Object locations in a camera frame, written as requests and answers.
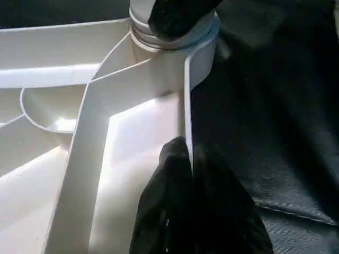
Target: white plastic part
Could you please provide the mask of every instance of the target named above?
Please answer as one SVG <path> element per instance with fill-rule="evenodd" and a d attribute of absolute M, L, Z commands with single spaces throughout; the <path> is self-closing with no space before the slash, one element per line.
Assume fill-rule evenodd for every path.
<path fill-rule="evenodd" d="M 204 37 L 213 25 L 214 12 L 200 19 L 200 21 L 184 36 L 174 41 L 163 41 L 154 36 L 148 20 L 155 0 L 131 0 L 129 14 L 133 21 L 132 31 L 135 37 L 144 44 L 157 49 L 183 49 L 197 43 Z"/>

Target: black object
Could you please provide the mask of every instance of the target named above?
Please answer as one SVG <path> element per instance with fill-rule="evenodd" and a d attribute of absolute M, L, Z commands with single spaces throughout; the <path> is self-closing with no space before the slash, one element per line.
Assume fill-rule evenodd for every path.
<path fill-rule="evenodd" d="M 193 184 L 183 138 L 163 147 L 160 163 L 143 191 L 130 254 L 194 254 Z"/>
<path fill-rule="evenodd" d="M 333 11 L 329 0 L 223 1 L 212 72 L 191 95 L 193 141 L 218 147 L 275 253 L 339 253 Z"/>
<path fill-rule="evenodd" d="M 217 152 L 196 146 L 192 177 L 181 137 L 166 144 L 139 203 L 131 254 L 271 254 L 255 204 Z"/>
<path fill-rule="evenodd" d="M 198 20 L 213 11 L 222 0 L 156 0 L 148 23 L 165 41 L 187 34 Z"/>

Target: black fabric surface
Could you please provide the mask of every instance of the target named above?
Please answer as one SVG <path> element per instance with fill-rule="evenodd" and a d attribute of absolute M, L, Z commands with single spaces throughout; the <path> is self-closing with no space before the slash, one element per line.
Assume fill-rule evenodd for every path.
<path fill-rule="evenodd" d="M 218 10 L 212 73 L 192 92 L 194 140 L 222 151 L 260 208 L 275 253 L 339 253 L 333 6 L 276 4 L 280 24 L 255 33 L 251 17 L 235 22 L 228 5 Z"/>

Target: gloved hand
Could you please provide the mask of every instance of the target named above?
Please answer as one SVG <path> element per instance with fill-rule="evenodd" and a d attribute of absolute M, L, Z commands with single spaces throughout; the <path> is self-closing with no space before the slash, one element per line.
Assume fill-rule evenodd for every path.
<path fill-rule="evenodd" d="M 184 138 L 163 147 L 139 203 L 131 254 L 273 253 L 250 195 L 217 152 Z"/>
<path fill-rule="evenodd" d="M 222 0 L 156 0 L 148 24 L 154 35 L 174 41 L 187 34 Z"/>

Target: white plastic divider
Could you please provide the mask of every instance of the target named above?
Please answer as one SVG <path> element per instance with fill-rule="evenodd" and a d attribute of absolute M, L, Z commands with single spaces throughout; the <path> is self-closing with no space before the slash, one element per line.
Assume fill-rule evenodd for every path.
<path fill-rule="evenodd" d="M 21 109 L 36 127 L 68 150 L 86 85 L 24 88 Z"/>
<path fill-rule="evenodd" d="M 130 19 L 0 30 L 0 88 L 87 83 Z"/>
<path fill-rule="evenodd" d="M 211 69 L 218 30 L 216 17 L 210 33 L 193 49 L 150 49 L 153 57 L 142 62 L 126 49 L 110 52 L 102 75 L 109 65 L 119 67 L 113 58 L 131 58 L 121 67 L 129 60 L 135 65 L 86 87 L 45 254 L 128 253 L 138 199 L 162 145 L 185 135 L 183 125 L 191 139 L 189 94 Z M 128 40 L 120 45 L 129 48 Z"/>
<path fill-rule="evenodd" d="M 66 159 L 57 147 L 0 177 L 0 253 L 41 253 Z"/>
<path fill-rule="evenodd" d="M 58 143 L 21 115 L 0 126 L 0 176 L 55 148 Z"/>
<path fill-rule="evenodd" d="M 22 115 L 19 88 L 0 89 L 0 126 Z"/>

